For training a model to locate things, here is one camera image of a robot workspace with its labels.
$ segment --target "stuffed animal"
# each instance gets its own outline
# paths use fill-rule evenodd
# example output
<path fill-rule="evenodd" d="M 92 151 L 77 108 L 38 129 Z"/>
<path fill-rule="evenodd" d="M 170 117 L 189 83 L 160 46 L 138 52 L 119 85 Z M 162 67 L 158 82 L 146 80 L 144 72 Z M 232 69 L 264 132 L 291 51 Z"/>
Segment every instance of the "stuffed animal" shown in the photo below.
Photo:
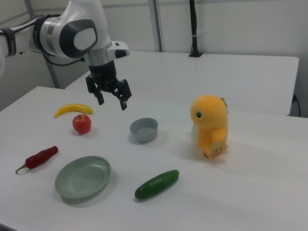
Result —
<path fill-rule="evenodd" d="M 191 106 L 192 139 L 204 155 L 214 160 L 227 150 L 228 110 L 223 98 L 202 95 Z"/>

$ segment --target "black stand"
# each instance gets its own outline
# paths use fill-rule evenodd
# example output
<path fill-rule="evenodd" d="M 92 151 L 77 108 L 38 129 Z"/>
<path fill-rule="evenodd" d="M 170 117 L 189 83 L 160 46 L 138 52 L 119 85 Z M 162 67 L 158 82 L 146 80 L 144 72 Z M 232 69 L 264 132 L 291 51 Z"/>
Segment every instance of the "black stand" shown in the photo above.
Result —
<path fill-rule="evenodd" d="M 198 51 L 197 45 L 197 15 L 196 9 L 194 7 L 194 0 L 189 0 L 189 5 L 191 9 L 191 23 L 192 23 L 192 53 L 189 57 L 200 57 L 202 53 Z"/>

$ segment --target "toy fruit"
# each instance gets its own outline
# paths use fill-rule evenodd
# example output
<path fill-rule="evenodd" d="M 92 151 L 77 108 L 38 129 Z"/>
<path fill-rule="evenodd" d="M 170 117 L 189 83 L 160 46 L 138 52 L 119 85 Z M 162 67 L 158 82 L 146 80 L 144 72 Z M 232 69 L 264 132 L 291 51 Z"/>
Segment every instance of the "toy fruit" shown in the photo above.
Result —
<path fill-rule="evenodd" d="M 81 134 L 85 134 L 90 131 L 91 123 L 90 117 L 85 114 L 77 115 L 73 119 L 74 129 Z"/>
<path fill-rule="evenodd" d="M 17 173 L 19 170 L 21 170 L 25 167 L 32 169 L 32 168 L 39 166 L 40 164 L 45 163 L 53 155 L 55 155 L 58 151 L 59 150 L 56 146 L 53 146 L 53 147 L 48 148 L 46 150 L 40 151 L 39 153 L 27 158 L 26 161 L 25 161 L 25 164 L 22 165 L 19 169 L 17 169 L 15 171 L 15 173 Z"/>
<path fill-rule="evenodd" d="M 135 191 L 137 199 L 146 199 L 171 186 L 179 178 L 179 171 L 171 170 L 145 182 Z"/>
<path fill-rule="evenodd" d="M 223 98 L 202 95 L 191 106 L 192 136 L 204 155 L 215 159 L 227 150 L 228 110 Z"/>
<path fill-rule="evenodd" d="M 80 104 L 80 103 L 71 103 L 60 107 L 54 117 L 62 115 L 66 112 L 81 112 L 85 114 L 92 114 L 93 110 L 87 105 Z"/>

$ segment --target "gray bowl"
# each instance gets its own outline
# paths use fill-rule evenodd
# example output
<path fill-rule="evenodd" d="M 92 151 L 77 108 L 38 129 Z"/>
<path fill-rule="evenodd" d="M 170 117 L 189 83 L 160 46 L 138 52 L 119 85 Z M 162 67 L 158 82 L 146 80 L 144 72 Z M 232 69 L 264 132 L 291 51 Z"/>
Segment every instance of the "gray bowl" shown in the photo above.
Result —
<path fill-rule="evenodd" d="M 142 118 L 133 122 L 129 130 L 134 139 L 140 143 L 153 140 L 157 136 L 158 122 L 152 118 Z"/>

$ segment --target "red chili pepper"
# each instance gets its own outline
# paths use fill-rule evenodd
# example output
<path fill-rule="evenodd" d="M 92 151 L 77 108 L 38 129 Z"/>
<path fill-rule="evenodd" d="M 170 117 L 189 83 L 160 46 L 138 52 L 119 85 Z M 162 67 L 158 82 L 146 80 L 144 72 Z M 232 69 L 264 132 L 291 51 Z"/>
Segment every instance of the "red chili pepper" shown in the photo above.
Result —
<path fill-rule="evenodd" d="M 46 150 L 40 151 L 39 153 L 27 158 L 26 161 L 25 161 L 25 164 L 22 165 L 15 172 L 17 173 L 19 170 L 21 170 L 25 167 L 27 167 L 29 169 L 35 168 L 36 166 L 45 163 L 47 160 L 49 160 L 57 152 L 58 152 L 58 148 L 56 146 L 53 146 L 53 147 L 48 148 Z"/>

